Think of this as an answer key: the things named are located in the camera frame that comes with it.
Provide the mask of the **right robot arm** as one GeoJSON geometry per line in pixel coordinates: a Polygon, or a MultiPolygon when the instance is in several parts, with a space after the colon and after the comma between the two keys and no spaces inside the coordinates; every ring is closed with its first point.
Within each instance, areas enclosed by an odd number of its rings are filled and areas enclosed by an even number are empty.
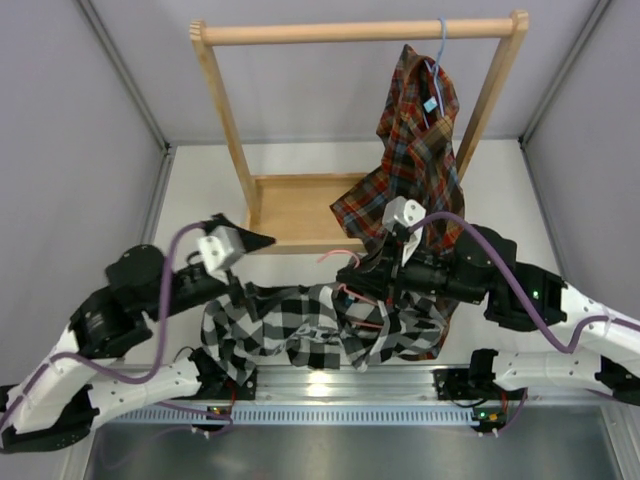
{"type": "Polygon", "coordinates": [[[455,388],[455,395],[557,387],[639,403],[638,320],[589,298],[557,274],[517,261],[516,243],[492,229],[465,226],[447,257],[419,249],[404,259],[405,237],[396,230],[380,252],[339,270],[338,281],[393,307],[402,306],[407,294],[484,303],[486,320],[535,333],[552,347],[538,353],[476,349],[465,386],[455,388]]]}

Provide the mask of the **pink wire hanger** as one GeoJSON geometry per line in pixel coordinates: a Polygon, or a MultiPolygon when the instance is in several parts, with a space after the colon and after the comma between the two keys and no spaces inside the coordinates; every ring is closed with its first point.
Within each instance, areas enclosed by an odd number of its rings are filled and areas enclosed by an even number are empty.
{"type": "MultiPolygon", "coordinates": [[[[353,266],[354,267],[358,267],[361,264],[361,257],[358,254],[356,254],[355,252],[353,252],[351,250],[347,250],[347,249],[330,250],[330,251],[322,254],[316,260],[316,263],[320,264],[320,263],[324,262],[327,258],[329,258],[331,256],[335,256],[335,255],[348,255],[353,260],[353,266]]],[[[360,303],[369,304],[369,305],[374,306],[375,308],[378,308],[380,306],[380,302],[379,301],[371,300],[371,299],[369,299],[369,298],[367,298],[367,297],[365,297],[365,296],[363,296],[363,295],[361,295],[359,293],[351,291],[344,283],[338,284],[337,287],[336,287],[336,290],[344,293],[352,301],[359,301],[360,303]]],[[[383,329],[383,325],[382,324],[376,324],[376,323],[372,323],[372,322],[368,322],[368,321],[352,320],[351,323],[356,325],[356,326],[359,326],[359,327],[373,329],[373,330],[382,330],[383,329]]]]}

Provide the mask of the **black white checkered shirt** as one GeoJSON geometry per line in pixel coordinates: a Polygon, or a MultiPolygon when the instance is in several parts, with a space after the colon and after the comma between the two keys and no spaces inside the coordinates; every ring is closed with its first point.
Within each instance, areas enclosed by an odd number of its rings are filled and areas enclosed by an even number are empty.
{"type": "Polygon", "coordinates": [[[438,356],[448,320],[436,304],[408,293],[397,307],[352,301],[331,284],[299,289],[299,314],[251,320],[244,306],[212,301],[204,311],[201,342],[218,366],[244,384],[261,358],[284,355],[291,365],[336,370],[348,364],[365,371],[402,356],[438,356]],[[352,320],[382,324],[382,330],[352,320]]]}

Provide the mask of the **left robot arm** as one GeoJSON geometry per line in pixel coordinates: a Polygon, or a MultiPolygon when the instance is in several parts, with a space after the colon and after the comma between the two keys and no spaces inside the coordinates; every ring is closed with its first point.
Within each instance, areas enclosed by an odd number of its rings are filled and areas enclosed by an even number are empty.
{"type": "Polygon", "coordinates": [[[183,227],[170,250],[136,245],[105,270],[107,284],[71,315],[56,345],[24,381],[1,389],[1,451],[67,448],[130,411],[168,400],[255,396],[256,375],[222,368],[205,347],[162,362],[170,317],[229,296],[252,308],[258,289],[231,272],[275,238],[224,215],[183,227]]]}

